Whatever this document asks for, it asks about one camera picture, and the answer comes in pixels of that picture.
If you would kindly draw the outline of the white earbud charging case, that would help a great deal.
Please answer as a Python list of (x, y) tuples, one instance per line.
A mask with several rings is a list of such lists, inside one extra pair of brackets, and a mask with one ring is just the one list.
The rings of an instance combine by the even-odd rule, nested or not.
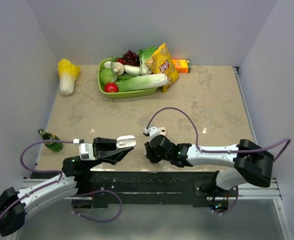
[(116, 139), (116, 148), (134, 148), (136, 146), (136, 138), (133, 135), (123, 135)]

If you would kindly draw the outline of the beige earbud case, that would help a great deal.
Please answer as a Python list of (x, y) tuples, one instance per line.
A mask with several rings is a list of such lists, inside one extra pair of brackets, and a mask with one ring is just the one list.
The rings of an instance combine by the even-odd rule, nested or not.
[(167, 135), (167, 130), (165, 127), (159, 127), (159, 133), (163, 136), (166, 136)]

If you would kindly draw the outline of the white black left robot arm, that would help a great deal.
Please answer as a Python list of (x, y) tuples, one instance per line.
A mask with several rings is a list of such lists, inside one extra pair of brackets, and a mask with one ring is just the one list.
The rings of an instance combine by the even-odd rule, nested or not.
[(32, 187), (16, 190), (10, 187), (0, 195), (0, 235), (18, 231), (27, 218), (67, 197), (90, 194), (91, 169), (101, 163), (115, 165), (136, 146), (133, 135), (117, 139), (96, 137), (93, 143), (73, 139), (79, 155), (63, 161), (61, 170), (53, 170), (54, 177)]

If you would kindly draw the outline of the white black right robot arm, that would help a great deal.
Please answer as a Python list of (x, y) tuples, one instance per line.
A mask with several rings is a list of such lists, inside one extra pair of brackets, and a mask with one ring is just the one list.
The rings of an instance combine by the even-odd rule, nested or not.
[(210, 192), (217, 197), (238, 185), (256, 187), (271, 185), (274, 156), (248, 139), (238, 144), (212, 147), (191, 143), (175, 144), (164, 135), (157, 135), (144, 144), (146, 158), (153, 164), (168, 161), (179, 167), (213, 165), (227, 167), (216, 174)]

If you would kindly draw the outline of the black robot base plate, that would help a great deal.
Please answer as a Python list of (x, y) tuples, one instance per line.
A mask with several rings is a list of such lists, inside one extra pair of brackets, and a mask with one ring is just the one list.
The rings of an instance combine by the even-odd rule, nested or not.
[(219, 190), (216, 172), (198, 171), (92, 171), (76, 175), (78, 194), (100, 191), (89, 199), (73, 199), (77, 207), (109, 205), (192, 205), (206, 208), (211, 200), (227, 201), (238, 190)]

